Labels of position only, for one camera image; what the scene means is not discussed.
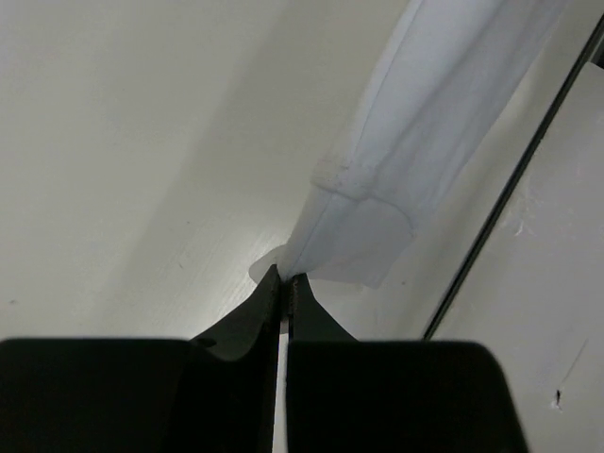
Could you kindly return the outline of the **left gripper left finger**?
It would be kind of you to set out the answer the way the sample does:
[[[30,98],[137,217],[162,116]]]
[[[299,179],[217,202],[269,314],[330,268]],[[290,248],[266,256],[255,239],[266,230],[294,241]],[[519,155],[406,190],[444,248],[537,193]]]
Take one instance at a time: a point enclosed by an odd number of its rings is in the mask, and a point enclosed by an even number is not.
[[[183,339],[12,338],[1,343],[5,452],[268,452],[279,277]]]

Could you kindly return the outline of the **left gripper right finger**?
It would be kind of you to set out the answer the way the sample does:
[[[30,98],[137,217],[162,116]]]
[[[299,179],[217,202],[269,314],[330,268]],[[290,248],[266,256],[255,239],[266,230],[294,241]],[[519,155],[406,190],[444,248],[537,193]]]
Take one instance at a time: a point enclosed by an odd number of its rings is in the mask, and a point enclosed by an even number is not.
[[[504,372],[483,345],[360,341],[316,300],[285,286],[292,452],[525,452]]]

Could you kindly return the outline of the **white skirt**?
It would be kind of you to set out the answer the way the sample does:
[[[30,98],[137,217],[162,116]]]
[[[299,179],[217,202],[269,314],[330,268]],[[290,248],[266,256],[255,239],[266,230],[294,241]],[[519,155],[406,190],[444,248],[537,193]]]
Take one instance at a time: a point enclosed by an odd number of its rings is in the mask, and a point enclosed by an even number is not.
[[[410,1],[355,113],[318,161],[287,242],[254,262],[282,280],[376,288],[508,105],[563,1]]]

